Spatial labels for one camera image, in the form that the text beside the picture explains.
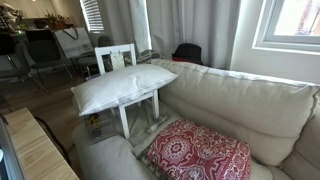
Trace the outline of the large beige pillow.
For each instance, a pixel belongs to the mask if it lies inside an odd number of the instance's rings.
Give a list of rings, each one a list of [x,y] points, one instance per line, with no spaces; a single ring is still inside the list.
[[[134,65],[72,87],[80,116],[117,107],[159,89],[178,77],[152,64]]]

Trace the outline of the small white wooden chair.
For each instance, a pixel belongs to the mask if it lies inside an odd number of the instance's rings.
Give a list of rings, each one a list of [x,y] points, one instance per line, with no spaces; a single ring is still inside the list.
[[[104,55],[112,56],[113,54],[115,54],[116,56],[120,56],[121,60],[125,61],[126,57],[124,56],[124,53],[130,53],[130,58],[128,59],[128,62],[130,62],[132,65],[137,64],[135,46],[133,43],[116,45],[116,46],[107,46],[107,47],[96,47],[94,51],[97,59],[99,72],[101,75],[105,73],[104,60],[103,60]],[[122,122],[122,127],[124,132],[124,137],[126,139],[130,137],[130,132],[129,132],[129,126],[127,122],[127,115],[126,115],[125,108],[132,104],[140,105],[142,100],[146,100],[148,98],[152,99],[153,117],[158,118],[159,117],[158,90],[150,91],[146,94],[143,94],[142,96],[138,97],[133,101],[130,101],[118,106],[120,119]]]

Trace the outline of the black office chair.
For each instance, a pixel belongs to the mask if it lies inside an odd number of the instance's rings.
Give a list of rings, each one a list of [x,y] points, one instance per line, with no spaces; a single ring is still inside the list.
[[[43,80],[39,70],[49,67],[55,69],[58,65],[62,65],[69,77],[73,78],[60,55],[60,51],[51,30],[28,30],[26,31],[26,36],[28,39],[27,51],[34,61],[31,68],[36,70],[41,84],[43,84]]]

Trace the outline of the beige fabric sofa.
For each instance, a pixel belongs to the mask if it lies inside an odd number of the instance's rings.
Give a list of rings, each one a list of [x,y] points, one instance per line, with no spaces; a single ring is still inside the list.
[[[249,180],[320,180],[320,86],[188,62],[154,59],[178,77],[158,90],[159,116],[167,127],[187,119],[246,142]],[[147,159],[162,129],[147,133],[157,119],[152,99],[125,108],[130,137],[124,137],[118,106],[109,108],[119,134],[93,144],[86,126],[72,133],[86,180],[169,180]]]

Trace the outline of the clear plastic water bottle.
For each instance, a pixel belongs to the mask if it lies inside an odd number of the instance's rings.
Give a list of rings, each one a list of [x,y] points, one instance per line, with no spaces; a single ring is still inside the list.
[[[160,115],[147,129],[146,132],[151,134],[165,127],[170,119],[170,115]]]

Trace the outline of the clear plastic storage box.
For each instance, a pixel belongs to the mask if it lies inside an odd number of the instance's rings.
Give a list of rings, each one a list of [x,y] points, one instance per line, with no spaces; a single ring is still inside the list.
[[[84,122],[87,129],[87,132],[89,134],[90,141],[95,144],[98,143],[104,139],[110,138],[112,136],[118,135],[119,130],[117,129],[115,125],[115,115],[110,110],[105,110],[102,112],[97,113],[100,117],[100,130],[101,130],[101,136],[99,138],[94,138],[92,136],[92,128],[89,122],[89,116],[91,115],[85,115],[84,116]]]

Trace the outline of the red patterned cushion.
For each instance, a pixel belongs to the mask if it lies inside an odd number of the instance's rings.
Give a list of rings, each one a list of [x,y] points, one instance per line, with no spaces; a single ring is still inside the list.
[[[169,180],[249,180],[250,146],[187,119],[156,136],[147,159]]]

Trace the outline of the grey white curtain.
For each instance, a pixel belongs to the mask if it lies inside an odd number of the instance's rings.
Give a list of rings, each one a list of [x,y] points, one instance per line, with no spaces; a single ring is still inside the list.
[[[241,0],[97,0],[106,34],[171,56],[181,43],[202,48],[210,67],[231,65]]]

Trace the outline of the white tote bag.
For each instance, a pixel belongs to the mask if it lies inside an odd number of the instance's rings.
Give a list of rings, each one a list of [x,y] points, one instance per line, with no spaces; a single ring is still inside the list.
[[[67,58],[93,51],[92,43],[84,28],[69,28],[55,32],[55,36]]]

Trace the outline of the window blinds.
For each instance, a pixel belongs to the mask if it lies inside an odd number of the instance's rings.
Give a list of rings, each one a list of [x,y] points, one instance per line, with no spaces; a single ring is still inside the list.
[[[103,31],[103,22],[97,0],[80,0],[82,12],[90,32]]]

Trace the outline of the potted plants on table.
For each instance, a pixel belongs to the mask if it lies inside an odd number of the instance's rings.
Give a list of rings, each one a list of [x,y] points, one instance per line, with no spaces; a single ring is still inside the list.
[[[75,23],[69,17],[54,15],[53,13],[46,14],[44,18],[35,19],[34,24],[38,29],[51,30],[62,30],[75,26]]]

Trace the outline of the window with white frame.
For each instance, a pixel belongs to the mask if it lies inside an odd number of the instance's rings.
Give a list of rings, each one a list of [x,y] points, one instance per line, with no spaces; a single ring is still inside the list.
[[[263,0],[253,47],[320,53],[320,0]]]

